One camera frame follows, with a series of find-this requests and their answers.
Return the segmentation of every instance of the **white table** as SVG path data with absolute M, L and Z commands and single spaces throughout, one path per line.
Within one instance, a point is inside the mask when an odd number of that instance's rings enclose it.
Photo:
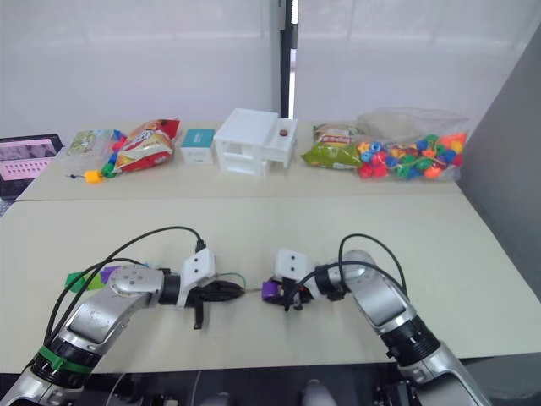
M 102 124 L 89 128 L 133 129 L 137 123 Z M 217 128 L 217 122 L 182 124 L 182 143 L 188 128 Z M 298 145 L 288 169 L 275 163 L 265 179 L 237 173 L 221 173 L 215 166 L 184 165 L 179 153 L 166 164 L 138 173 L 125 173 L 101 184 L 71 179 L 73 171 L 61 157 L 54 161 L 20 197 L 31 200 L 132 200 L 223 197 L 319 197 L 335 195 L 435 194 L 456 193 L 452 182 L 361 181 L 354 171 L 313 168 L 305 165 L 300 154 L 312 145 L 312 126 L 299 123 Z
M 0 219 L 0 371 L 20 371 L 40 347 L 68 273 L 169 224 L 196 227 L 216 252 L 218 271 L 241 272 L 250 287 L 271 275 L 280 247 L 328 261 L 344 234 L 371 233 L 396 252 L 413 304 L 458 357 L 541 351 L 541 304 L 458 192 L 22 201 Z M 396 275 L 372 244 L 348 246 L 369 250 Z M 168 232 L 125 255 L 178 269 L 193 247 L 189 235 Z M 192 310 L 142 310 L 96 370 L 387 361 L 384 345 L 351 298 L 322 300 L 287 314 L 262 303 L 259 294 L 209 307 L 201 331 L 192 330 Z

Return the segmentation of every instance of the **purple object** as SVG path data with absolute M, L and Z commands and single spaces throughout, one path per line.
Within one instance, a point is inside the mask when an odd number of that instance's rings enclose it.
M 119 267 L 120 265 L 115 265 L 115 266 L 106 266 L 105 268 L 103 268 L 100 271 L 101 283 L 107 283 L 111 274 L 115 272 Z
M 272 299 L 278 296 L 278 283 L 274 281 L 263 282 L 261 287 L 261 298 L 263 300 Z

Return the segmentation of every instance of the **white wall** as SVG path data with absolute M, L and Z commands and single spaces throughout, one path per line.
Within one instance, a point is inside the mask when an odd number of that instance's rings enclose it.
M 295 116 L 378 107 L 477 125 L 541 20 L 539 0 L 299 0 Z
M 278 111 L 274 0 L 0 0 L 0 136 Z

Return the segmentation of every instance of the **green cable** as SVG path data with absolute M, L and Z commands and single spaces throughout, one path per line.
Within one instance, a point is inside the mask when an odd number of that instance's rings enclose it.
M 240 277 L 243 280 L 244 290 L 246 290 L 246 278 L 243 277 L 240 273 L 237 272 L 225 272 L 225 273 L 217 273 L 217 277 L 229 277 L 229 276 L 235 276 Z

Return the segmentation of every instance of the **green bead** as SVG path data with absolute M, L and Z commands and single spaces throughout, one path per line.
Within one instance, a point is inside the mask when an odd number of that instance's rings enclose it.
M 428 158 L 421 158 L 419 160 L 419 162 L 417 162 L 417 164 L 415 165 L 415 167 L 419 171 L 425 171 L 426 169 L 428 169 L 431 166 L 432 166 L 432 160 L 428 159 Z
M 117 174 L 113 172 L 114 168 L 115 166 L 112 163 L 106 163 L 101 169 L 101 174 L 105 178 L 114 178 L 117 176 Z
M 436 146 L 436 155 L 443 155 L 445 151 L 447 151 L 447 149 L 442 144 Z
M 436 134 L 428 134 L 426 137 L 424 137 L 425 140 L 429 142 L 429 144 L 436 142 L 439 137 Z
M 408 155 L 405 155 L 405 156 L 403 156 L 403 157 L 401 158 L 400 163 L 406 163 L 406 164 L 408 164 L 408 163 L 412 163 L 412 162 L 415 161 L 416 159 L 417 159 L 417 158 L 416 158 L 415 156 L 409 155 L 409 154 L 408 154 Z
M 409 167 L 399 167 L 396 169 L 396 175 L 398 178 L 407 178 L 409 174 Z

